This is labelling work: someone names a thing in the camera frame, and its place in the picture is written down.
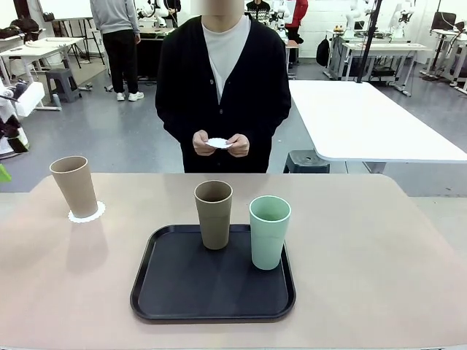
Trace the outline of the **person's right hand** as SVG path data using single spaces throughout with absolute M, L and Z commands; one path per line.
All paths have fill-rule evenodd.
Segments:
M 209 137 L 206 131 L 199 130 L 193 135 L 193 148 L 197 155 L 208 157 L 215 153 L 216 148 L 207 144 Z

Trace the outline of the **person's left hand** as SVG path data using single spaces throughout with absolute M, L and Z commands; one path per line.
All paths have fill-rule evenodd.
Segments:
M 248 156 L 250 150 L 250 142 L 243 134 L 235 134 L 227 140 L 229 145 L 228 153 L 235 158 L 242 158 Z

